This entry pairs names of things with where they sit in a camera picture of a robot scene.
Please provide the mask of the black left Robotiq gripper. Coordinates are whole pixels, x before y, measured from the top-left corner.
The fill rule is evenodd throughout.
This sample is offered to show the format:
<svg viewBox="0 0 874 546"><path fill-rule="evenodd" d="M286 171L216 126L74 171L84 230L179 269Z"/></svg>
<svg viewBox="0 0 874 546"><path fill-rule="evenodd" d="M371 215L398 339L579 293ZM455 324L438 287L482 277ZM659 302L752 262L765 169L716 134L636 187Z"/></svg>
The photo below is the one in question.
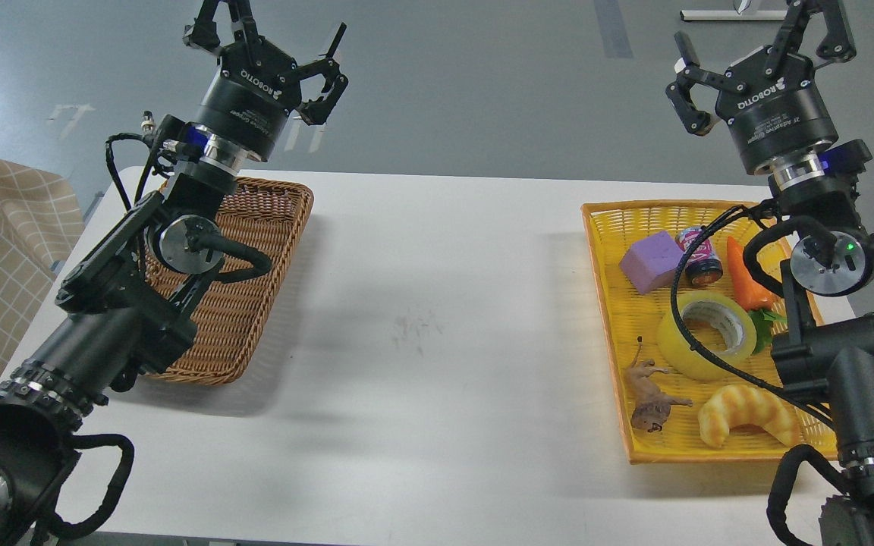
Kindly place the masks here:
<svg viewBox="0 0 874 546"><path fill-rule="evenodd" d="M215 21L220 4L228 6L232 44L222 46ZM320 127L349 86L336 53L347 30L340 22L319 59L304 66L304 79L322 77L316 98L298 108L302 121ZM245 149L252 160L267 162L288 120L288 111L300 100L300 86L282 89L281 73L297 67L290 55L260 41L250 1L203 1L192 24L185 25L183 43L218 59L218 69L198 108L198 124Z"/></svg>

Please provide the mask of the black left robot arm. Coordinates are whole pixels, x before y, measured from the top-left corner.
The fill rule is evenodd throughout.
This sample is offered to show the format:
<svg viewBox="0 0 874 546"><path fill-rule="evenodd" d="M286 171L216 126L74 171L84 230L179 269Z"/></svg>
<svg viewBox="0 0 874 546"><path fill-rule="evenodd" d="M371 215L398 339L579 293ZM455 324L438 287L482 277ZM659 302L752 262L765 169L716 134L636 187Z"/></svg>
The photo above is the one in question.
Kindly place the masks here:
<svg viewBox="0 0 874 546"><path fill-rule="evenodd" d="M118 433L81 435L83 419L139 375L169 369L193 345L193 314L215 283L269 273L270 256L216 224L246 160L266 162L291 113L323 125L349 83L336 59L341 24L318 59L299 64L260 35L247 1L229 1L233 41L216 33L216 1L184 29L186 46L215 56L192 121L143 114L148 159L136 196L115 186L125 216L60 284L63 322L0 384L0 545L75 540L110 519L134 463Z"/></svg>

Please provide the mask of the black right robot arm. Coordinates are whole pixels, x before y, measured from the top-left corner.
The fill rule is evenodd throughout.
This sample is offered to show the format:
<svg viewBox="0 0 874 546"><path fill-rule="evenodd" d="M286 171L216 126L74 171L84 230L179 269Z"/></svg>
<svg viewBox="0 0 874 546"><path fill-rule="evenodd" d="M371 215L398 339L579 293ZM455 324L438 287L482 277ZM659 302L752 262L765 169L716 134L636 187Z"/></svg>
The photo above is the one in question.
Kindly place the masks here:
<svg viewBox="0 0 874 546"><path fill-rule="evenodd" d="M765 175L772 196L735 206L702 228L684 251L733 221L760 228L744 249L750 277L783 298L788 330L773 338L781 386L727 364L682 324L678 285L671 318L695 353L804 411L835 433L837 463L807 444L781 457L768 495L767 518L781 543L798 545L786 509L797 471L808 463L837 494L819 516L823 545L874 545L874 233L857 213L857 177L872 158L861 140L840 144L816 88L815 60L800 48L815 15L825 21L816 47L823 66L850 61L854 39L840 1L790 1L773 42L732 62L724 72L702 67L693 42L675 34L680 53L666 94L684 129L706 135L724 122L750 175Z"/></svg>

